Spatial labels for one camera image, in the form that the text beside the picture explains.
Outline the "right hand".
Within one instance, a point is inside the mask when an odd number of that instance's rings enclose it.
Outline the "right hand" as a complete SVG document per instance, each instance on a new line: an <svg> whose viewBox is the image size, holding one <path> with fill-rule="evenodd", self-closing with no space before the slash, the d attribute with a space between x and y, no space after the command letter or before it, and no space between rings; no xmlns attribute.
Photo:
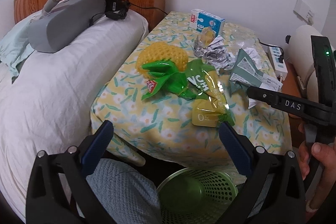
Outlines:
<svg viewBox="0 0 336 224"><path fill-rule="evenodd" d="M298 154L298 163L303 180L310 172L309 160L312 156L324 167L315 194L309 202L310 211L316 211L321 207L335 184L335 140L333 144L316 142L311 148L308 148L306 143L302 142Z"/></svg>

